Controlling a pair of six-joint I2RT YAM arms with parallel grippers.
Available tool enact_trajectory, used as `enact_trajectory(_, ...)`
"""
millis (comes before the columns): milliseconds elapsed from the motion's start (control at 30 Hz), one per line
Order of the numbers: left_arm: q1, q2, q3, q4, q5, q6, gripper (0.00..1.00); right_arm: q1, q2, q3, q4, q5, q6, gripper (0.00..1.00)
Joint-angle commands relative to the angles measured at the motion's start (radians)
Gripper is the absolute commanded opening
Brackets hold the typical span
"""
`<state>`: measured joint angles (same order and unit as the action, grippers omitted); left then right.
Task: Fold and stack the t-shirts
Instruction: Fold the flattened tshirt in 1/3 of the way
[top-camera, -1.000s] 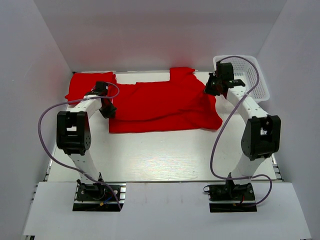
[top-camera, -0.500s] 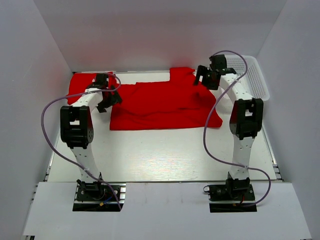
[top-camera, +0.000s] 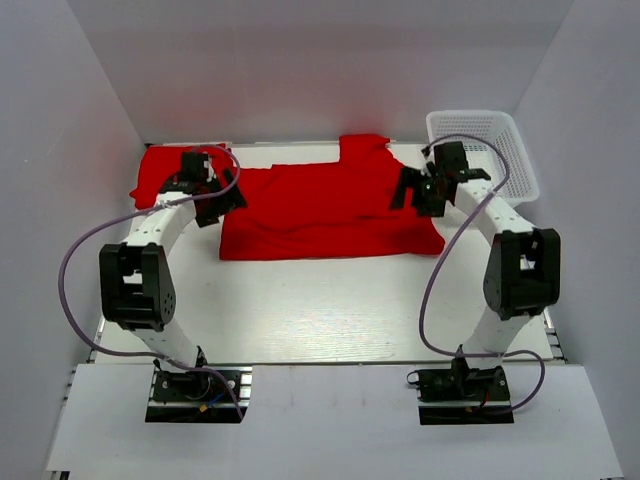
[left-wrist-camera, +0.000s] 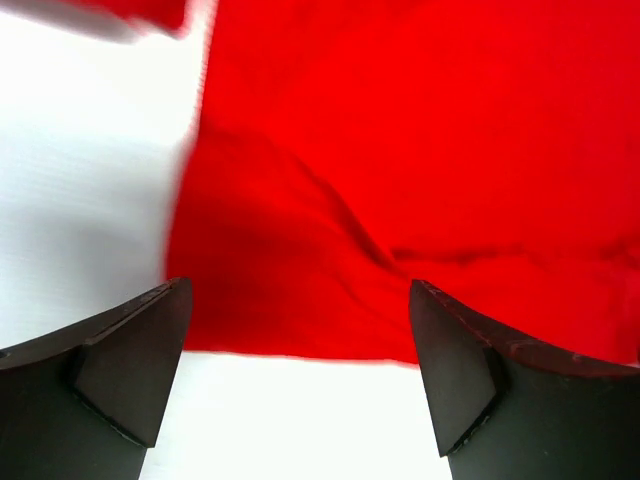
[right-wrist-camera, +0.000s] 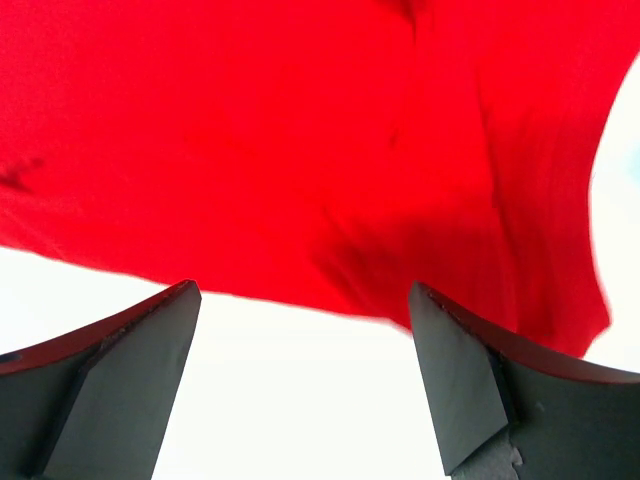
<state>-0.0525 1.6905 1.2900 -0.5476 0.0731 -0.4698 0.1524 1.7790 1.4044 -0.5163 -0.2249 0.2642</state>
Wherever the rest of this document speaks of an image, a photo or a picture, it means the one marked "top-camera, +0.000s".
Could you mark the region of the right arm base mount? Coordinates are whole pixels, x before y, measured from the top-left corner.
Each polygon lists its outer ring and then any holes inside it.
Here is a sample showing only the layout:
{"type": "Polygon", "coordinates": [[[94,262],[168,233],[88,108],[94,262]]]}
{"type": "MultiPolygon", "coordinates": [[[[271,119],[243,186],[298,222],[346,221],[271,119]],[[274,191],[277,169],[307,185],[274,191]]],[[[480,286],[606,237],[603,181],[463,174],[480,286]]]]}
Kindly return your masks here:
{"type": "Polygon", "coordinates": [[[506,374],[501,366],[470,368],[454,358],[447,368],[409,372],[407,384],[417,391],[421,426],[513,424],[506,374]]]}

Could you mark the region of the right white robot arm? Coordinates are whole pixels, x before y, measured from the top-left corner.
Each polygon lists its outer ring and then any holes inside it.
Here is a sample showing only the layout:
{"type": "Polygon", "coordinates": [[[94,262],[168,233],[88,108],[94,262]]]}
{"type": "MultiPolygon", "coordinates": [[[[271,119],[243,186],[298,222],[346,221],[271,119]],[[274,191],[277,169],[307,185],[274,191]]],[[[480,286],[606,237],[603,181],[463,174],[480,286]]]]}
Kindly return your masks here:
{"type": "Polygon", "coordinates": [[[561,239],[555,229],[520,216],[500,196],[502,185],[469,165],[464,139],[447,135],[427,144],[424,167],[401,169],[389,207],[409,204],[419,216],[441,217],[452,205],[466,216],[459,229],[474,225],[488,242],[485,309],[471,336],[450,354],[467,363],[451,374],[452,388],[472,399],[488,385],[484,370],[514,356],[510,346],[520,330],[558,301],[561,239]]]}

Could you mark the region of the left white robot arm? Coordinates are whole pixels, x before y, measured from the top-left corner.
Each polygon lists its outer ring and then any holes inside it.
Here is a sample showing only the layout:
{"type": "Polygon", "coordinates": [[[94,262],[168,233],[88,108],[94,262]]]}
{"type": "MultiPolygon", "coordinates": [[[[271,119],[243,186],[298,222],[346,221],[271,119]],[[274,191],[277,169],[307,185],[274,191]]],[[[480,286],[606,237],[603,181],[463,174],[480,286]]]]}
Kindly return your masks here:
{"type": "Polygon", "coordinates": [[[176,319],[177,294],[168,256],[190,224],[205,228],[247,206],[239,172],[233,154],[224,147],[183,152],[139,226],[99,252],[104,318],[139,338],[169,368],[183,366],[176,384],[191,399],[209,392],[212,377],[200,367],[205,361],[201,348],[176,319]]]}

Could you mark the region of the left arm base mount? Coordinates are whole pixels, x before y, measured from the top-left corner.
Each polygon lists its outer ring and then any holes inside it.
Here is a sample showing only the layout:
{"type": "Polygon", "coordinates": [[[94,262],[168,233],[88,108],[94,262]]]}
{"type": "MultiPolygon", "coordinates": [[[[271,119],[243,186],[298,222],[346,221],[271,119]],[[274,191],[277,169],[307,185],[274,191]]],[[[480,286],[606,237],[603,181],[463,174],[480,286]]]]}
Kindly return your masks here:
{"type": "Polygon", "coordinates": [[[241,414],[248,409],[253,368],[222,368],[215,375],[171,372],[155,368],[146,408],[146,423],[240,424],[229,393],[233,391],[241,414]]]}

